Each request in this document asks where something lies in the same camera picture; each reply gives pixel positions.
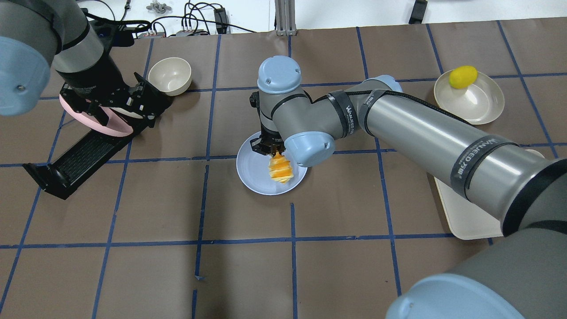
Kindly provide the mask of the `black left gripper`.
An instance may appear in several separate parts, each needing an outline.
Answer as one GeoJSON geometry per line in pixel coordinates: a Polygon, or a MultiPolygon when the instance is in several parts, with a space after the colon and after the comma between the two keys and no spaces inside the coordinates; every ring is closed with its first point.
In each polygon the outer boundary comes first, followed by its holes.
{"type": "Polygon", "coordinates": [[[133,127],[133,133],[140,133],[155,126],[158,117],[172,105],[173,97],[160,92],[137,72],[134,77],[138,81],[136,86],[114,89],[103,97],[83,98],[67,83],[63,84],[59,94],[73,111],[91,115],[105,126],[108,116],[102,107],[110,108],[133,127]]]}

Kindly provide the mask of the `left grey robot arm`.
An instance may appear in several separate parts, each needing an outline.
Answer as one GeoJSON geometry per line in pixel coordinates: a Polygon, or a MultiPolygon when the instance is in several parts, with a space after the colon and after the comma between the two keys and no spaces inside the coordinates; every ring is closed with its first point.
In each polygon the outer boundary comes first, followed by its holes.
{"type": "Polygon", "coordinates": [[[172,97],[135,74],[128,86],[85,13],[73,0],[1,2],[1,115],[29,112],[54,69],[63,78],[62,107],[83,125],[108,136],[154,127],[172,97]]]}

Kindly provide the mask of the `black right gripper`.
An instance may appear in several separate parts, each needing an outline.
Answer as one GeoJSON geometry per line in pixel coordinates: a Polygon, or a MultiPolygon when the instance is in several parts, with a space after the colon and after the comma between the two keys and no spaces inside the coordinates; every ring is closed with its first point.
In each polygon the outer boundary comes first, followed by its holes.
{"type": "Polygon", "coordinates": [[[255,108],[260,120],[260,137],[252,139],[250,146],[255,153],[264,156],[275,156],[286,151],[285,141],[275,128],[273,121],[269,120],[261,111],[260,92],[254,91],[249,97],[251,107],[255,108]]]}

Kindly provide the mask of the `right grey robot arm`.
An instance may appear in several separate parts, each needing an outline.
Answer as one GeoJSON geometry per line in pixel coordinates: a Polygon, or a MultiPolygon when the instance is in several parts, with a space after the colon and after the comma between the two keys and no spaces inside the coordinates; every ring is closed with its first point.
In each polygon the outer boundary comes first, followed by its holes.
{"type": "Polygon", "coordinates": [[[296,165],[328,159],[335,141],[362,129],[500,222],[504,239],[391,304],[387,319],[564,319],[567,315],[565,158],[513,141],[401,91],[389,75],[311,101],[300,66],[273,56],[258,71],[260,154],[287,151],[296,165]]]}

